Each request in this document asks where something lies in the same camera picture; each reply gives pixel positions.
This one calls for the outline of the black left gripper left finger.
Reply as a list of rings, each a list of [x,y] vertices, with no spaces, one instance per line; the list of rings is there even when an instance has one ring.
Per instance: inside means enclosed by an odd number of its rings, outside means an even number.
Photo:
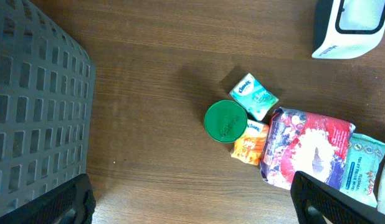
[[[0,217],[0,224],[91,224],[96,200],[87,174],[80,174]]]

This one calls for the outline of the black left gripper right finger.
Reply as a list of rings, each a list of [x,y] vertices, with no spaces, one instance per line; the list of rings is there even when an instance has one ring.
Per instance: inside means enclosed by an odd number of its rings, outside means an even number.
[[[298,171],[290,189],[299,223],[377,223],[385,224],[385,215]]]

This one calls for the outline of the mint green wipes pack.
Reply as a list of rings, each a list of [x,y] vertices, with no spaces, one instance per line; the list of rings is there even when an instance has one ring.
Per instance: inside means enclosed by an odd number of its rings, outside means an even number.
[[[377,207],[374,188],[384,156],[385,143],[354,133],[348,144],[340,192],[370,207]]]

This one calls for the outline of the red purple tissue pack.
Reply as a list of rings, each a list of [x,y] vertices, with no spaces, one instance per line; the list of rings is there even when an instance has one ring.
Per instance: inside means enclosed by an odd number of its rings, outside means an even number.
[[[354,124],[341,119],[276,109],[260,156],[263,180],[289,190],[295,173],[302,171],[338,190],[355,129]]]

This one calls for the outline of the orange Kleenex tissue pack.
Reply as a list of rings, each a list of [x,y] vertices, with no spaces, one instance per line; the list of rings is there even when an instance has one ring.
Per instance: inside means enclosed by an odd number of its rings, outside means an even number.
[[[267,124],[249,119],[245,133],[234,143],[231,157],[243,163],[257,166],[268,132],[269,126]]]

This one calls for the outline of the teal Kleenex tissue pack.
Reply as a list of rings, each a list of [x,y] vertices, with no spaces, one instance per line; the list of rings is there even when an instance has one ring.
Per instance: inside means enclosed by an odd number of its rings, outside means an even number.
[[[258,121],[263,120],[267,112],[278,102],[278,98],[262,86],[251,73],[244,76],[229,94]]]

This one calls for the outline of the green lid jar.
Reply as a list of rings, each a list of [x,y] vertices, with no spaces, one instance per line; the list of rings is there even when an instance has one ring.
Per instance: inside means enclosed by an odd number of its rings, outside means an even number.
[[[204,127],[210,137],[221,143],[238,140],[247,128],[245,109],[232,100],[221,100],[206,111]]]

